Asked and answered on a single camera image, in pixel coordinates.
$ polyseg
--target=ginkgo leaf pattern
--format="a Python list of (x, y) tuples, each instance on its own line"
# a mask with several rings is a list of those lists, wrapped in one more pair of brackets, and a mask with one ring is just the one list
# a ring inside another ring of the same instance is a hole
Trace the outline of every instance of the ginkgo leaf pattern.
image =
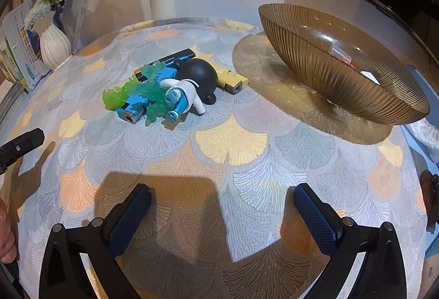
[[(105, 108), (104, 90), (185, 48), (249, 84), (237, 94), (217, 87), (205, 114), (176, 124), (133, 125)], [(261, 28), (207, 17), (142, 22), (79, 50), (32, 93), (5, 138), (38, 127), (46, 140), (18, 173), (8, 170), (2, 187), (7, 196), (17, 181), (26, 195), (35, 185), (16, 211), (20, 279), (30, 297), (38, 297), (52, 226), (105, 217), (138, 183), (150, 187), (152, 204), (117, 262), (142, 299), (303, 297), (328, 262), (292, 201), (293, 186), (307, 182), (339, 216), (394, 224), (407, 299), (417, 298), (427, 216), (400, 127), (353, 116), (302, 85)], [(51, 142), (52, 153), (38, 161)]]

